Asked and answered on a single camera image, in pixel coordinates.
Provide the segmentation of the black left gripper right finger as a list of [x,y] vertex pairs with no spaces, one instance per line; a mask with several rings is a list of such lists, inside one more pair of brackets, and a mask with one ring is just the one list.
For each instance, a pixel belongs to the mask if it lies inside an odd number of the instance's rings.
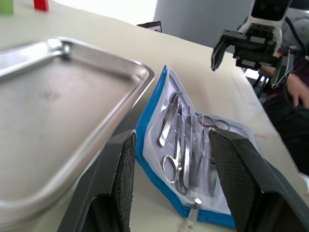
[[249,139],[210,128],[211,156],[238,232],[307,232],[309,207]]

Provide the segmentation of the person's bare hand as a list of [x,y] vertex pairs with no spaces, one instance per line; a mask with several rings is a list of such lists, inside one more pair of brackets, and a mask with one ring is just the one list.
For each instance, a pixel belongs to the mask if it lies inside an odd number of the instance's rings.
[[286,88],[294,106],[298,106],[301,101],[305,108],[309,108],[309,87],[296,74],[288,75]]

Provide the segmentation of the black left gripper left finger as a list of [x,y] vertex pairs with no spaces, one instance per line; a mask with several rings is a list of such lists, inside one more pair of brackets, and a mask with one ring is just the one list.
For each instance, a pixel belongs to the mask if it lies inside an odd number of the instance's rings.
[[128,232],[133,198],[135,130],[113,136],[82,175],[60,232]]

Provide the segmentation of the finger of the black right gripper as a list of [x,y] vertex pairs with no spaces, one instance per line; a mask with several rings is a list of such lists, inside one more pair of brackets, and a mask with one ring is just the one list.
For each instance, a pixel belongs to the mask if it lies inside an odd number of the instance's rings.
[[274,73],[271,76],[270,83],[272,88],[278,88],[283,80],[288,76],[290,70],[290,52],[283,54],[278,58]]
[[225,50],[231,45],[232,37],[222,35],[211,55],[211,69],[216,71],[222,63]]

